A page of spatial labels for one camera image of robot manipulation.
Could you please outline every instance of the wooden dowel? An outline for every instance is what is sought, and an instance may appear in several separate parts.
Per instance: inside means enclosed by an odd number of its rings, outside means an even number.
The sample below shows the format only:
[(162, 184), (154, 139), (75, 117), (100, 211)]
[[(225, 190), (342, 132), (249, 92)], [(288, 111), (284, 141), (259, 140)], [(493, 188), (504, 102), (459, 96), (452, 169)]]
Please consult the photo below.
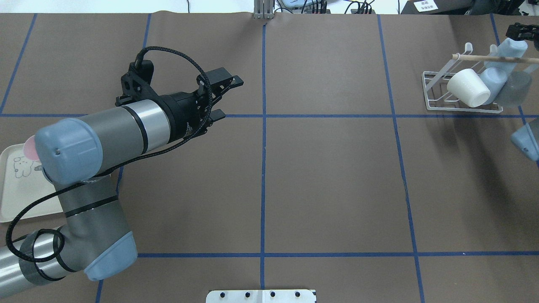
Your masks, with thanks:
[(539, 64), (537, 58), (515, 58), (515, 57), (494, 57), (494, 56), (475, 56), (470, 54), (454, 54), (453, 60), (463, 61), (493, 61), (493, 62), (508, 62), (508, 63), (527, 63)]

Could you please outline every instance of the white cup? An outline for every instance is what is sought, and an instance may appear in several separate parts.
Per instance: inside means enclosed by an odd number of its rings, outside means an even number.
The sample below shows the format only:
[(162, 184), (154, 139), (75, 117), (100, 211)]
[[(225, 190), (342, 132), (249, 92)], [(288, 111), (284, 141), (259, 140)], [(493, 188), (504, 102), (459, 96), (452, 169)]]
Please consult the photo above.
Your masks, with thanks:
[(490, 97), (490, 90), (471, 68), (456, 73), (447, 83), (447, 90), (470, 107), (478, 107)]

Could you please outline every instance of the grid line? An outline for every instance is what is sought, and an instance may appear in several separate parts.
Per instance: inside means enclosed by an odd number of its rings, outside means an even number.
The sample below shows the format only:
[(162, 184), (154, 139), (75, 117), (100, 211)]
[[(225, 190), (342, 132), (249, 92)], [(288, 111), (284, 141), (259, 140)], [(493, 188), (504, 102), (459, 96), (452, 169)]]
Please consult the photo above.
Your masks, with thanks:
[(262, 26), (262, 172), (260, 197), (260, 289), (265, 281), (266, 252), (266, 25)]
[(99, 280), (98, 283), (98, 290), (95, 294), (95, 303), (99, 303), (101, 301), (101, 290), (103, 289), (103, 280)]
[(398, 130), (398, 125), (397, 125), (397, 115), (395, 113), (395, 103), (393, 102), (393, 91), (391, 90), (391, 79), (389, 76), (388, 58), (385, 53), (384, 33), (382, 30), (382, 19), (380, 18), (380, 15), (377, 15), (377, 17), (378, 17), (378, 30), (380, 33), (380, 44), (382, 47), (382, 57), (384, 59), (385, 80), (388, 86), (389, 104), (391, 106), (393, 128), (395, 130), (395, 140), (397, 143), (397, 153), (399, 156), (400, 174), (403, 179), (404, 193), (405, 193), (405, 198), (406, 198), (408, 224), (410, 227), (410, 237), (412, 241), (412, 249), (413, 249), (413, 254), (414, 254), (413, 258), (414, 258), (414, 263), (416, 265), (416, 276), (417, 276), (417, 285), (419, 289), (419, 298), (421, 300), (421, 303), (425, 303), (425, 295), (423, 292), (423, 280), (421, 279), (421, 268), (419, 267), (419, 257), (417, 255), (416, 233), (413, 228), (412, 207), (410, 205), (410, 196), (408, 194), (408, 184), (406, 182), (406, 171), (404, 169), (403, 154), (402, 154), (402, 149), (400, 147), (400, 137), (399, 137), (399, 130)]
[[(265, 258), (390, 258), (390, 257), (477, 257), (539, 256), (539, 251), (425, 251), (425, 252), (265, 252)], [(260, 258), (257, 252), (139, 253), (139, 258)]]
[[(146, 47), (148, 33), (151, 23), (151, 13), (148, 14), (146, 30), (144, 33), (143, 47)], [(522, 107), (519, 106), (519, 115), (466, 115), (466, 114), (396, 114), (395, 105), (393, 103), (393, 96), (391, 90), (391, 82), (389, 76), (388, 62), (385, 53), (383, 30), (381, 18), (378, 15), (378, 27), (382, 46), (384, 68), (386, 75), (386, 82), (388, 86), (389, 101), (391, 105), (391, 114), (267, 114), (266, 113), (266, 24), (262, 26), (262, 114), (229, 114), (228, 118), (262, 118), (262, 167), (261, 167), (261, 222), (260, 222), (260, 253), (139, 253), (139, 258), (260, 258), (260, 288), (265, 287), (264, 277), (264, 263), (265, 258), (373, 258), (373, 257), (413, 257), (416, 264), (416, 274), (418, 278), (418, 287), (420, 292), (421, 302), (424, 303), (423, 285), (421, 280), (419, 257), (465, 257), (465, 256), (539, 256), (539, 251), (455, 251), (455, 252), (418, 252), (416, 239), (413, 229), (412, 212), (410, 206), (409, 193), (406, 184), (406, 175), (404, 169), (404, 161), (402, 156), (402, 150), (400, 148), (400, 138), (398, 134), (397, 118), (521, 118), (522, 122), (526, 124), (525, 118), (539, 118), (539, 115), (525, 115)], [(34, 27), (37, 14), (33, 15), (32, 22), (30, 24), (28, 33), (26, 35), (24, 44), (18, 56), (17, 62), (13, 69), (8, 87), (6, 89), (2, 104), (0, 105), (0, 117), (13, 117), (13, 118), (67, 118), (67, 117), (79, 117), (85, 114), (3, 114), (2, 111), (5, 107), (6, 101), (9, 96), (11, 86), (14, 82), (18, 66), (24, 54), (27, 46), (30, 34)], [(493, 14), (490, 14), (496, 42), (499, 45), (499, 37), (495, 25)], [(266, 172), (266, 122), (267, 118), (280, 119), (280, 118), (391, 118), (393, 120), (393, 126), (396, 137), (397, 151), (399, 155), (399, 163), (401, 169), (401, 175), (403, 178), (403, 184), (406, 194), (406, 203), (409, 217), (409, 226), (412, 240), (413, 252), (314, 252), (314, 253), (266, 253), (265, 252), (265, 172)], [(123, 167), (120, 168), (118, 181), (116, 184), (116, 192), (119, 191), (119, 185), (123, 177)], [(95, 302), (99, 303), (101, 299), (101, 292), (104, 281), (100, 280), (96, 292)]]
[(19, 69), (20, 61), (23, 59), (23, 54), (24, 54), (24, 51), (26, 50), (28, 40), (30, 39), (30, 34), (32, 33), (33, 26), (36, 23), (36, 19), (37, 19), (37, 13), (33, 15), (32, 22), (30, 23), (30, 27), (28, 28), (28, 33), (26, 33), (26, 38), (24, 38), (23, 47), (20, 49), (19, 57), (17, 58), (17, 62), (15, 62), (15, 67), (13, 68), (13, 72), (11, 73), (8, 87), (5, 89), (4, 99), (2, 100), (2, 104), (0, 105), (0, 114), (4, 111), (5, 104), (8, 101), (8, 96), (9, 96), (9, 91), (11, 90), (11, 85), (13, 85), (13, 81), (15, 80), (15, 76), (17, 75), (17, 70)]

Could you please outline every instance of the white tray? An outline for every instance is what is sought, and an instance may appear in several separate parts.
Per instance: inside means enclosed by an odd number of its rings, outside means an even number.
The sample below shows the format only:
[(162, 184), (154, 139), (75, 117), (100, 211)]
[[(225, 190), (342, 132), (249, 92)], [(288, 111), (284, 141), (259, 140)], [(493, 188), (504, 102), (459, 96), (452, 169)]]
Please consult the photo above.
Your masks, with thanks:
[[(55, 192), (45, 179), (41, 163), (24, 157), (23, 145), (12, 145), (0, 155), (0, 222), (9, 222), (27, 205)], [(62, 212), (57, 197), (32, 208), (24, 217), (32, 218)]]

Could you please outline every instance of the light blue joint cap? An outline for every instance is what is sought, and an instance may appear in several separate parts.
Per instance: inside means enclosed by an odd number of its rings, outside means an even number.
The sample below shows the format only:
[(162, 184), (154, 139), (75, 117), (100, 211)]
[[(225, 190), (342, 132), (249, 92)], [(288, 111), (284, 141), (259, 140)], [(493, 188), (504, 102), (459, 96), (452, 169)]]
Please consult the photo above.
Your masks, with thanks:
[(90, 281), (103, 280), (130, 267), (137, 256), (135, 239), (130, 231), (93, 260), (84, 273)]
[(539, 146), (531, 131), (530, 124), (526, 123), (511, 135), (511, 142), (533, 161), (539, 160)]
[(71, 184), (93, 177), (103, 162), (103, 148), (84, 121), (68, 118), (36, 133), (36, 151), (49, 179)]

